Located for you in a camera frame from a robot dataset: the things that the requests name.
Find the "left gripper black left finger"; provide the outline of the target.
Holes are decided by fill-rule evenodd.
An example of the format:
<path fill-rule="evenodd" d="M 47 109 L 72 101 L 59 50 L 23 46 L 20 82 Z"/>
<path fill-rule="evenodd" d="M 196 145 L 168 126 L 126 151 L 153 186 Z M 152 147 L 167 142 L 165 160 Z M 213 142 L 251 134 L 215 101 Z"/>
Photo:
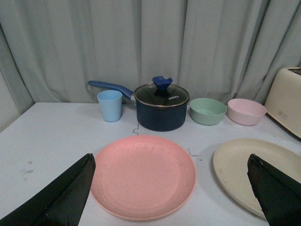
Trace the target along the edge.
<path fill-rule="evenodd" d="M 88 153 L 40 192 L 0 220 L 2 226 L 77 226 L 96 163 Z"/>

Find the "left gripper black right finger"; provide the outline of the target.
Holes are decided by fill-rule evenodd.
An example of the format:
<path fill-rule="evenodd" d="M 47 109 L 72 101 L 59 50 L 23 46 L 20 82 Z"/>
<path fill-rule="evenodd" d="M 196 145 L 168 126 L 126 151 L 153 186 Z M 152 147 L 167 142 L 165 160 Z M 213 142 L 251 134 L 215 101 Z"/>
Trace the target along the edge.
<path fill-rule="evenodd" d="M 255 154 L 247 161 L 248 178 L 270 226 L 301 224 L 301 184 Z"/>

